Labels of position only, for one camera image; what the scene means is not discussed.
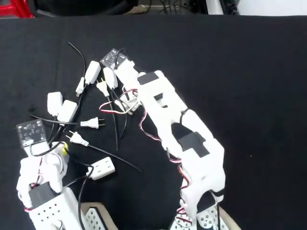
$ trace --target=power outlet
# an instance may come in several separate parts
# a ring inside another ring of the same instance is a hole
[[[94,167],[94,171],[91,174],[90,178],[92,178],[93,180],[98,180],[115,172],[115,167],[112,163],[111,158],[109,157],[103,158],[102,160],[95,162],[94,164],[92,164],[92,166]],[[90,173],[91,170],[92,168],[88,167],[87,175]]]

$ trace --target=yellow component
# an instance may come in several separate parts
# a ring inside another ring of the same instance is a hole
[[[67,151],[66,149],[68,150],[68,144],[66,142],[64,142],[64,148],[62,148],[62,151],[63,151],[63,156],[66,156],[67,155]]]

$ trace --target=red object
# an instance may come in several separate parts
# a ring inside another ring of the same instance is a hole
[[[0,6],[0,16],[15,15],[19,18],[34,18],[27,4],[27,0],[11,0],[8,5]]]

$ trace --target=black cloth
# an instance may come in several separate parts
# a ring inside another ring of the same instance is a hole
[[[20,147],[15,125],[29,113],[48,117],[47,93],[77,101],[86,61],[126,48],[136,65],[160,69],[225,149],[221,206],[242,229],[298,229],[304,223],[307,126],[307,18],[231,16],[116,16],[0,20],[1,225],[32,229],[16,194]],[[116,172],[86,186],[83,201],[102,202],[119,229],[167,228],[178,208],[182,178],[158,142],[138,129],[142,108],[129,116],[115,151],[106,99],[91,86],[79,120],[106,119],[100,130],[80,129],[92,145],[143,169],[113,160]],[[119,116],[122,127],[124,117]],[[144,128],[155,133],[150,119]],[[105,157],[70,144],[80,160]],[[68,178],[85,169],[70,163]],[[78,194],[80,184],[72,186]]]

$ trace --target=cable connector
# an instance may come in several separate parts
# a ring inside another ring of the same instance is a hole
[[[91,61],[85,73],[85,84],[94,84],[101,70],[99,62]]]
[[[107,84],[106,82],[101,78],[102,82],[98,82],[96,84],[96,87],[104,94],[105,97],[110,96],[109,92],[107,91]]]
[[[79,82],[79,84],[76,88],[77,97],[79,97],[80,94],[83,93],[83,91],[84,91],[84,80],[85,80],[85,78],[81,77],[80,82]]]
[[[80,122],[80,126],[83,127],[91,127],[91,128],[99,128],[99,126],[104,126],[105,124],[100,124],[99,121],[104,121],[104,119],[98,119],[98,117],[89,119],[88,121]]]
[[[72,136],[69,137],[66,135],[66,137],[71,141],[71,143],[75,143],[75,144],[80,144],[80,145],[84,145],[84,146],[88,146],[89,142],[84,140],[81,135],[77,132],[72,132],[69,130],[70,133],[72,133]]]
[[[117,82],[117,78],[116,78],[114,71],[110,69],[109,67],[105,67],[103,69],[103,72],[104,72],[104,77],[105,77],[106,84],[108,85],[108,87],[112,90],[117,88],[118,82]]]

